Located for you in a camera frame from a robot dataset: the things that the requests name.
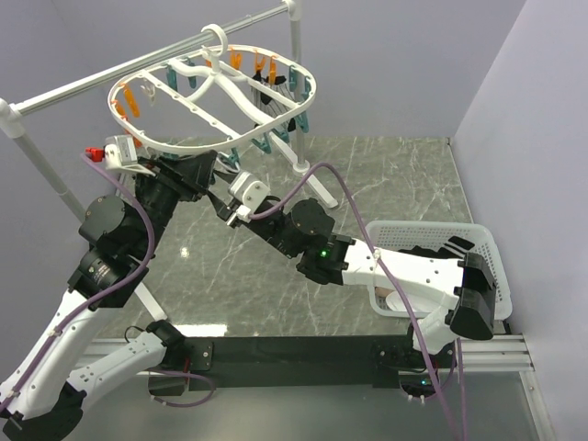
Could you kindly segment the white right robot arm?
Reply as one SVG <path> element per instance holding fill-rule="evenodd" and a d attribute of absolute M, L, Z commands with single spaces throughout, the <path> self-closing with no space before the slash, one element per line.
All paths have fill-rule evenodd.
<path fill-rule="evenodd" d="M 449 258 L 426 251 L 397 252 L 366 240 L 335 234 L 331 218 L 315 198 L 289 212 L 268 186 L 247 172 L 229 178 L 230 205 L 218 201 L 218 216 L 231 227 L 244 226 L 321 284 L 388 288 L 408 308 L 427 300 L 432 311 L 413 325 L 403 344 L 408 363 L 422 367 L 459 337 L 488 341 L 494 334 L 496 281 L 486 259 L 476 253 Z"/>

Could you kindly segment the white round clip hanger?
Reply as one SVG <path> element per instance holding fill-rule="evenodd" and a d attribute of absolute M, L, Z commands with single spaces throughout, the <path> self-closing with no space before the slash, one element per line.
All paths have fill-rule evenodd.
<path fill-rule="evenodd" d="M 307 110 L 317 95 L 317 81 L 307 68 L 262 47 L 231 44 L 227 31 L 216 24 L 202 31 L 213 39 L 211 43 L 136 69 L 111 86 L 107 105 L 125 134 L 157 152 L 188 155 L 207 150 L 207 145 L 198 143 L 199 137 L 212 137 L 212 150 L 229 151 L 264 134 L 270 141 L 287 140 L 291 131 L 308 131 Z M 231 46 L 243 55 L 240 70 L 230 66 Z M 266 56 L 263 75 L 268 75 L 270 57 L 276 55 L 277 75 L 288 77 L 292 101 L 272 89 L 263 92 L 289 107 L 277 118 L 254 105 L 250 88 L 254 85 L 254 50 Z M 177 72 L 177 92 L 167 85 L 167 65 Z M 153 103 L 141 90 L 144 83 L 155 86 Z M 124 98 L 124 85 L 138 102 L 138 118 L 132 116 Z"/>

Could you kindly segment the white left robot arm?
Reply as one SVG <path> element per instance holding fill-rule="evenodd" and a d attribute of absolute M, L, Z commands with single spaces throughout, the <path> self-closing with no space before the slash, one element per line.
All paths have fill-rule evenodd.
<path fill-rule="evenodd" d="M 177 204 L 206 196 L 215 158 L 141 158 L 147 170 L 133 192 L 121 187 L 87 208 L 79 233 L 89 249 L 43 335 L 1 385 L 8 439 L 63 440 L 95 402 L 142 371 L 189 379 L 190 347 L 166 319 L 96 362 L 76 364 L 142 283 Z"/>

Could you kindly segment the teal clothespin being pinched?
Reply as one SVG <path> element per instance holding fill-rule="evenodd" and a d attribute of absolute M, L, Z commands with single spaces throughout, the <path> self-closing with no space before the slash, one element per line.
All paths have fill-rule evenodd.
<path fill-rule="evenodd" d="M 232 148 L 230 153 L 219 152 L 219 160 L 223 166 L 231 170 L 240 169 L 240 156 L 236 148 Z"/>

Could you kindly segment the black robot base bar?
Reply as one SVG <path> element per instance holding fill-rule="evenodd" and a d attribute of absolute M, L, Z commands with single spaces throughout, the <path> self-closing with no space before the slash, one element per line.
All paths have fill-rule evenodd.
<path fill-rule="evenodd" d="M 188 337 L 158 366 L 220 388 L 370 385 L 434 394 L 407 335 Z"/>

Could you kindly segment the black and white striped sock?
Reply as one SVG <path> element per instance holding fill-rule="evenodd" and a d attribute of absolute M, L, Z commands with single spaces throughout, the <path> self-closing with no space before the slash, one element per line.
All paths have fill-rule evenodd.
<path fill-rule="evenodd" d="M 272 89 L 284 96 L 285 98 L 292 101 L 294 99 L 294 95 L 290 92 L 286 87 L 280 86 L 273 86 Z M 272 118 L 277 118 L 289 111 L 289 107 L 285 106 L 281 102 L 275 100 L 273 97 L 268 96 L 267 94 L 256 90 L 251 89 L 252 98 L 254 100 L 254 105 L 264 111 L 267 115 L 271 116 Z"/>

